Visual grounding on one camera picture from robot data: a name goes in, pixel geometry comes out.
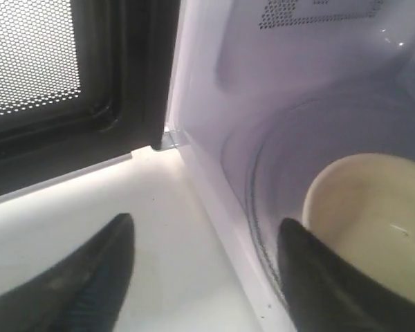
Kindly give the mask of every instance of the ventilation holes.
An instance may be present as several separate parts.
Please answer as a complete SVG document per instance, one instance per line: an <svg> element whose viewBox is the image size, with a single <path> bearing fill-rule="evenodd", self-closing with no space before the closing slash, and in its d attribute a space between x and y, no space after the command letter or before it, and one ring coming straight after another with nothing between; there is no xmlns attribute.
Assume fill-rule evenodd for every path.
<svg viewBox="0 0 415 332"><path fill-rule="evenodd" d="M384 0L372 0L370 9L364 13L348 13L322 15L311 17L294 17L295 7L299 0L268 0L264 14L259 23L260 29L276 28L278 26L296 26L321 22L343 21L347 19L372 18L380 10ZM329 0L313 0L315 5L326 5Z"/></svg>
<svg viewBox="0 0 415 332"><path fill-rule="evenodd" d="M0 0L0 116L80 89L71 0Z"/></svg>

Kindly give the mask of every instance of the perforated metal mesh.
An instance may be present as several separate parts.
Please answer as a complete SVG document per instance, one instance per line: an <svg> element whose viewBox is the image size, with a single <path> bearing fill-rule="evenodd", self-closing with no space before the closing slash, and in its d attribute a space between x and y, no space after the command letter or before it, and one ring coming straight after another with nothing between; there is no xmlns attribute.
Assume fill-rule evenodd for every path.
<svg viewBox="0 0 415 332"><path fill-rule="evenodd" d="M380 10L384 0L371 0L369 9L364 12L348 12L332 15L318 15L296 17L299 0L268 0L268 5L264 8L264 14L259 23L260 29L276 28L279 26L296 26L299 24L311 24L320 22L343 21L347 19L372 18ZM327 6L330 0L313 0L314 6Z"/></svg>
<svg viewBox="0 0 415 332"><path fill-rule="evenodd" d="M0 0L0 116L80 89L71 0Z"/></svg>

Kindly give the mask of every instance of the microwave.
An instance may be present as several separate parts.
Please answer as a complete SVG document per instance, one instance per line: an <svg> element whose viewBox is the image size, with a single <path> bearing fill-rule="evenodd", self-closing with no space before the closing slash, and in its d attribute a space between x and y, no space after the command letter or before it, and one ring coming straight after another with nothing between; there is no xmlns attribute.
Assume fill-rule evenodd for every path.
<svg viewBox="0 0 415 332"><path fill-rule="evenodd" d="M415 1L10 3L0 199L160 149L166 128L263 331L296 331L282 220L302 221L308 188L337 160L415 162Z"/></svg>

